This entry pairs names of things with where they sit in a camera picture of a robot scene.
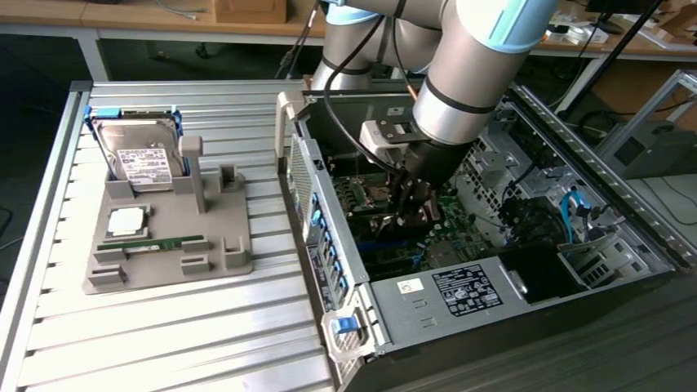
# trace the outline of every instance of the aluminum profile table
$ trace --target aluminum profile table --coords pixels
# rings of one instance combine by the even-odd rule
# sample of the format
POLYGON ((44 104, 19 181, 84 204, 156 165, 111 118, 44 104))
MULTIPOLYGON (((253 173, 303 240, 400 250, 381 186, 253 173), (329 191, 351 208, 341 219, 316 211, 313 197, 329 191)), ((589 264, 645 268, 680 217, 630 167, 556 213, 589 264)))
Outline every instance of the aluminum profile table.
POLYGON ((333 391, 273 153, 276 98, 301 81, 75 83, 0 315, 3 392, 333 391), (87 296, 105 163, 85 105, 180 109, 201 167, 248 180, 249 275, 87 296))

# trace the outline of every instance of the motherboard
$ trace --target motherboard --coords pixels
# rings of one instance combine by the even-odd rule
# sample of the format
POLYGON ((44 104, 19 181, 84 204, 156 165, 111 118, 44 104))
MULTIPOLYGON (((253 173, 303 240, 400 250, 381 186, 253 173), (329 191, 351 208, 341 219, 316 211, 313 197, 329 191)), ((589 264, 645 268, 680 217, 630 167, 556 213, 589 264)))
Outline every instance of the motherboard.
POLYGON ((384 173, 333 179, 348 227, 372 280, 477 260, 482 250, 492 245, 480 235, 473 216, 457 197, 446 193, 438 197, 442 223, 433 226, 428 235, 407 241, 377 242, 371 239, 371 220, 389 215, 385 212, 389 202, 387 180, 384 173))

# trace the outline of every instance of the white sticker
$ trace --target white sticker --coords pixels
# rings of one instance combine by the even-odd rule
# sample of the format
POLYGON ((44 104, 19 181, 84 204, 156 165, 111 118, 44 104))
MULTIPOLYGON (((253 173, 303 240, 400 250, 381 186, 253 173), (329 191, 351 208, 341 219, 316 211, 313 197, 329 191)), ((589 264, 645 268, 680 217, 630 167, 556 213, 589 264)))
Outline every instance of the white sticker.
POLYGON ((396 283, 396 286, 400 288, 400 293, 407 294, 408 292, 417 292, 420 290, 424 290, 424 284, 421 283, 421 279, 409 279, 403 280, 401 282, 396 283))
POLYGON ((404 107, 388 108, 388 116, 401 116, 404 114, 404 107))
POLYGON ((165 149, 119 149, 116 152, 131 184, 149 185, 172 182, 165 149))

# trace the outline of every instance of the desk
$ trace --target desk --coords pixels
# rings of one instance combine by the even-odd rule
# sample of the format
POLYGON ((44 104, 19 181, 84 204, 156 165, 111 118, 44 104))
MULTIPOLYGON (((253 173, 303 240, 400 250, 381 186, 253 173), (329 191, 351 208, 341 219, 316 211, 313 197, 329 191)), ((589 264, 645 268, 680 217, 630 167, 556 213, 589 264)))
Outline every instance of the desk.
MULTIPOLYGON (((0 33, 69 37, 77 40, 92 80, 109 80, 99 40, 188 41, 292 45, 305 25, 313 0, 289 0, 285 24, 217 23, 209 0, 168 0, 177 8, 209 9, 191 20, 157 7, 155 0, 117 5, 84 0, 0 0, 0 33)), ((305 45, 321 46, 325 18, 315 18, 305 45)))
MULTIPOLYGON (((208 0, 169 0, 169 4, 180 8, 211 7, 208 0)), ((153 0, 123 0, 123 3, 116 6, 87 3, 84 0, 0 0, 0 33, 76 39, 92 79, 105 81, 109 80, 109 74, 101 56, 100 38, 291 45, 303 29, 312 4, 313 0, 289 0, 287 24, 231 24, 216 23, 211 12, 201 14, 199 20, 189 20, 159 8, 153 0)), ((580 20, 593 16, 586 14, 577 4, 558 0, 561 11, 569 11, 572 7, 576 7, 574 12, 580 20)), ((622 25, 625 29, 629 28, 629 22, 622 22, 622 25)), ((307 45, 323 45, 325 26, 325 18, 319 15, 307 45)), ((620 38, 620 36, 610 36, 605 44, 588 46, 582 56, 592 61, 572 86, 558 110, 566 109, 620 38)), ((569 42, 542 42, 533 49, 532 54, 576 57, 580 50, 581 45, 569 42)), ((697 53, 666 51, 645 38, 636 37, 620 55, 620 59, 697 62, 697 53)))

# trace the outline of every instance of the small chip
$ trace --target small chip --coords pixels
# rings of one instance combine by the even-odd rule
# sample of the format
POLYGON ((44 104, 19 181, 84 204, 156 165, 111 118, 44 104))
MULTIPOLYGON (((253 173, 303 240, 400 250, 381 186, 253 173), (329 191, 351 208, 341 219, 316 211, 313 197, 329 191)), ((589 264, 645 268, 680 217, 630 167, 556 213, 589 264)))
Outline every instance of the small chip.
POLYGON ((107 231, 113 235, 132 235, 143 229, 144 212, 140 207, 121 208, 111 212, 107 231))

